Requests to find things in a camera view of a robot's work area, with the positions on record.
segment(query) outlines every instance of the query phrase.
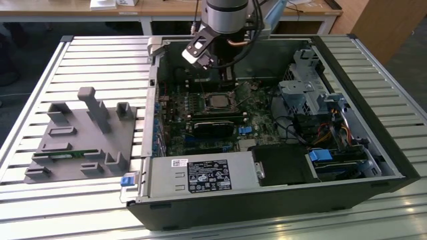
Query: power supply label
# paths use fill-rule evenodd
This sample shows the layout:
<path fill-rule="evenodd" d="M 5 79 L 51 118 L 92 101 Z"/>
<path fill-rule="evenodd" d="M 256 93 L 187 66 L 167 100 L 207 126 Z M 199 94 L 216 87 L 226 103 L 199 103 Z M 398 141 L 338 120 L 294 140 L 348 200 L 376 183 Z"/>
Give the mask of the power supply label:
<path fill-rule="evenodd" d="M 232 189 L 227 160 L 188 162 L 187 172 L 192 194 Z"/>

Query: desk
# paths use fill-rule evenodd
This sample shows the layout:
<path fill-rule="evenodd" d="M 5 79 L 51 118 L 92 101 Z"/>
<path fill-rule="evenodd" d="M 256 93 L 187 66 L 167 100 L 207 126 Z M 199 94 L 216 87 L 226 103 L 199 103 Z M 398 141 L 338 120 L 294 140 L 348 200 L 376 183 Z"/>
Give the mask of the desk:
<path fill-rule="evenodd" d="M 154 21 L 192 21 L 196 1 L 139 0 L 136 6 L 112 10 L 89 10 L 89 0 L 0 0 L 0 22 L 140 22 L 145 35 L 152 35 Z M 324 0 L 286 9 L 280 21 L 322 22 L 318 33 L 327 34 L 342 10 L 334 10 Z"/>
<path fill-rule="evenodd" d="M 0 22 L 140 22 L 136 6 L 91 11 L 91 0 L 0 0 Z"/>
<path fill-rule="evenodd" d="M 141 5 L 141 25 L 145 35 L 152 35 L 151 22 L 154 21 L 194 21 L 196 0 L 144 0 Z M 286 9 L 280 21 L 315 21 L 322 22 L 318 34 L 328 34 L 336 20 L 343 14 L 334 10 L 324 0 L 314 0 L 310 4 L 299 4 L 298 11 Z"/>

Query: white sticker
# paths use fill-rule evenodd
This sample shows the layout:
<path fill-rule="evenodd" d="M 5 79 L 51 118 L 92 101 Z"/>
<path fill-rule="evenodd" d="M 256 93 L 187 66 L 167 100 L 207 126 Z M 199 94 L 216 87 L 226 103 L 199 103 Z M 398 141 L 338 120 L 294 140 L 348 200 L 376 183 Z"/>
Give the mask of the white sticker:
<path fill-rule="evenodd" d="M 136 11 L 120 11 L 120 15 L 137 15 L 139 13 Z"/>
<path fill-rule="evenodd" d="M 71 159 L 73 156 L 71 154 L 64 155 L 53 155 L 51 156 L 51 159 Z"/>
<path fill-rule="evenodd" d="M 172 167 L 187 167 L 188 159 L 172 159 Z"/>

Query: gray plastic mount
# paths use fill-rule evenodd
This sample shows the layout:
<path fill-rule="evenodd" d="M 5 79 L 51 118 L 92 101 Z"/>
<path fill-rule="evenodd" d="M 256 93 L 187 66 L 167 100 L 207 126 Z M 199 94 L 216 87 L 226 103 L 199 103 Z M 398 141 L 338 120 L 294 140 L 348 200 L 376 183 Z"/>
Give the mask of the gray plastic mount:
<path fill-rule="evenodd" d="M 79 90 L 87 109 L 71 110 L 64 102 L 51 104 L 51 122 L 24 183 L 119 177 L 128 172 L 136 107 L 119 102 L 105 108 L 95 92 L 92 87 Z"/>

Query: aluminum slotted table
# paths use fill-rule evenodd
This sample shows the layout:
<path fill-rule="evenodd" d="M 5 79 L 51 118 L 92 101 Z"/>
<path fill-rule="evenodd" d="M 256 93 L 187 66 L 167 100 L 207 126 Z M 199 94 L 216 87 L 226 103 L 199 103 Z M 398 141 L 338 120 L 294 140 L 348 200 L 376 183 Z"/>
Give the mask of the aluminum slotted table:
<path fill-rule="evenodd" d="M 422 179 L 350 210 L 150 231 L 120 202 L 120 177 L 24 184 L 45 132 L 49 103 L 84 108 L 80 87 L 107 107 L 137 107 L 131 171 L 140 168 L 150 69 L 147 36 L 75 37 L 61 42 L 0 150 L 0 239 L 420 239 L 427 234 L 427 117 L 358 39 L 323 36 L 335 58 Z M 336 92 L 332 75 L 326 75 Z"/>

